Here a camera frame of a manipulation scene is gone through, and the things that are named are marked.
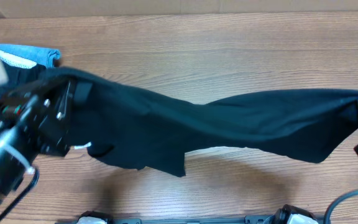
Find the black t-shirt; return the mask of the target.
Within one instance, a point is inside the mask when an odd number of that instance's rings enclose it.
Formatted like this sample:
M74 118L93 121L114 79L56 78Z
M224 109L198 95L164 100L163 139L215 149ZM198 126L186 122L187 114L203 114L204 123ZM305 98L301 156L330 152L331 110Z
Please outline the black t-shirt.
M185 154L210 147L252 148L320 163L358 129L358 90L273 90L197 105L74 68L43 80L91 84L75 93L69 143L110 166L185 175Z

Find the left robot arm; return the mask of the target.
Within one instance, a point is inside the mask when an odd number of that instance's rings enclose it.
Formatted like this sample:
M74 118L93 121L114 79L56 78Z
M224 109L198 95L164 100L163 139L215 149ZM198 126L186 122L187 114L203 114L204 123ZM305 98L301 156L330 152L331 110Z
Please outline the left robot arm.
M0 204L25 173L33 175L0 221L37 185L40 172L34 159L39 154L64 157L70 150L68 120L76 84L72 78L37 80L0 97Z

